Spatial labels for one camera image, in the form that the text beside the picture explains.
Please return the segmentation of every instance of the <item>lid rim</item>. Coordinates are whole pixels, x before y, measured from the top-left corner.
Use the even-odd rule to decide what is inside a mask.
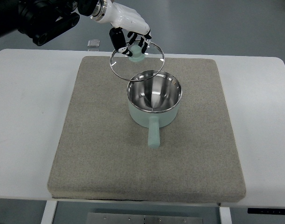
[[[133,43],[139,43],[139,42],[140,42],[140,40],[135,40]],[[113,56],[117,53],[116,50],[114,50],[114,51],[112,52],[112,54],[111,54],[111,56],[110,56],[110,60],[109,60],[109,65],[110,65],[110,68],[111,68],[111,70],[113,71],[113,73],[114,73],[117,77],[119,77],[119,78],[121,78],[121,79],[123,79],[123,80],[125,80],[125,81],[128,81],[128,82],[142,82],[142,81],[146,81],[146,80],[148,80],[148,79],[150,79],[150,78],[155,77],[155,76],[162,70],[162,68],[163,68],[163,66],[164,66],[164,63],[165,63],[165,55],[164,55],[164,53],[163,53],[163,50],[162,50],[157,44],[155,44],[155,43],[153,43],[153,42],[150,42],[150,44],[152,44],[152,45],[162,54],[162,62],[163,62],[163,64],[162,64],[161,68],[160,68],[159,70],[157,70],[158,72],[157,72],[155,75],[153,75],[153,76],[151,76],[151,77],[149,77],[149,78],[146,78],[146,79],[142,79],[142,80],[132,80],[132,78],[124,78],[124,77],[121,77],[118,73],[116,73],[116,72],[113,70],[112,63],[111,63],[111,61],[112,61],[112,59],[113,59]]]

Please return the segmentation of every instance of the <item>pot handle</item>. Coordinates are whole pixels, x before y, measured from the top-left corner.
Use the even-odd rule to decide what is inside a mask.
[[[150,148],[158,148],[160,146],[159,118],[157,116],[149,118],[147,144]]]

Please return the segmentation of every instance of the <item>pot rim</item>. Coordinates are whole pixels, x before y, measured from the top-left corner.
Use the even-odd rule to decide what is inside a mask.
[[[150,72],[150,71],[153,71],[153,72],[156,72],[157,74],[155,75],[155,76],[153,76],[152,78],[155,78],[156,76],[166,76],[166,75],[168,75],[168,76],[171,76],[172,77],[172,80],[174,80],[177,84],[178,84],[178,86],[180,87],[180,89],[181,89],[181,84],[180,84],[180,82],[177,80],[177,78],[176,77],[174,77],[173,75],[171,75],[170,73],[168,73],[168,72],[165,72],[165,71],[161,71],[161,70],[149,70],[149,71],[143,71],[143,72]],[[182,91],[182,89],[181,89],[181,92],[179,93],[179,98],[178,98],[178,100],[177,100],[177,102],[172,106],[172,107],[170,107],[170,108],[168,108],[168,109],[165,109],[165,110],[163,110],[163,111],[149,111],[149,110],[145,110],[145,109],[142,109],[142,108],[140,108],[140,107],[138,107],[137,105],[135,105],[132,101],[131,101],[131,99],[130,99],[130,92],[129,92],[129,89],[130,89],[130,85],[131,84],[135,84],[136,82],[134,82],[134,81],[130,81],[129,83],[128,83],[128,86],[127,86],[127,96],[128,96],[128,101],[134,106],[134,107],[136,107],[138,110],[140,110],[140,111],[143,111],[143,112],[147,112],[147,113],[152,113],[152,114],[158,114],[158,113],[165,113],[165,112],[168,112],[168,111],[170,111],[170,110],[172,110],[172,109],[174,109],[179,103],[180,103],[180,100],[181,100],[181,97],[182,97],[182,94],[183,94],[183,91]]]

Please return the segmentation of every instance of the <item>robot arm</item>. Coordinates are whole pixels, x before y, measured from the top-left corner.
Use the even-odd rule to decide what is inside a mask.
[[[110,23],[113,28],[109,35],[116,51],[127,56],[132,56],[128,49],[122,29],[129,31],[128,37],[131,38],[130,45],[135,41],[138,35],[141,35],[139,46],[141,52],[145,53],[148,44],[151,41],[151,32],[145,20],[136,12],[136,10],[111,0],[98,0],[93,11],[79,11],[81,14],[89,15],[90,18],[98,23]]]
[[[82,15],[98,23],[111,23],[110,38],[116,51],[128,56],[122,29],[132,36],[130,44],[141,35],[139,46],[145,52],[151,41],[148,24],[136,12],[112,0],[0,0],[0,36],[18,29],[41,46],[74,27],[79,15],[72,13],[78,7]]]

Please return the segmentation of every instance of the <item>white table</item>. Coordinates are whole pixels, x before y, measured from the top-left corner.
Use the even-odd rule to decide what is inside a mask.
[[[0,52],[0,198],[51,200],[47,181],[80,62],[110,54]],[[217,63],[247,189],[243,200],[222,206],[285,208],[284,63],[274,57],[166,57]]]

